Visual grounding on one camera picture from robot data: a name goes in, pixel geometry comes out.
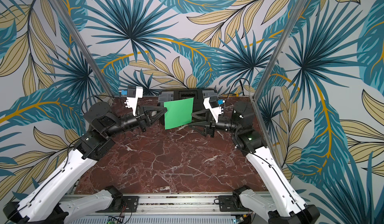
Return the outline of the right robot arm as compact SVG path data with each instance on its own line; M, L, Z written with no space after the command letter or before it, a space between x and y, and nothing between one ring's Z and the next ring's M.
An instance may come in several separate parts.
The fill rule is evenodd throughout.
M225 116L223 104L224 100L204 99L204 109L192 114L197 122L189 127L205 137L214 137L216 131L231 133L236 150L256 169L272 198L268 201L244 186L233 191L235 206L254 212L268 224L314 224L320 217L318 208L307 204L295 191L265 140L254 129L256 115L251 104L236 102L230 117Z

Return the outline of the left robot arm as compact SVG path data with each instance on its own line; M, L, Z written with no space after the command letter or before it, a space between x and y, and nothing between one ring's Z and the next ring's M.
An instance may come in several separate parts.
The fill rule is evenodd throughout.
M15 224L69 224L88 214L124 206L123 195L115 187L71 203L61 202L62 197L76 181L115 145L115 135L133 131L145 131L167 112L165 107L141 107L138 113L117 117L106 102L91 106L84 117L90 129L73 147L57 169L26 198L8 203L3 212L8 221Z

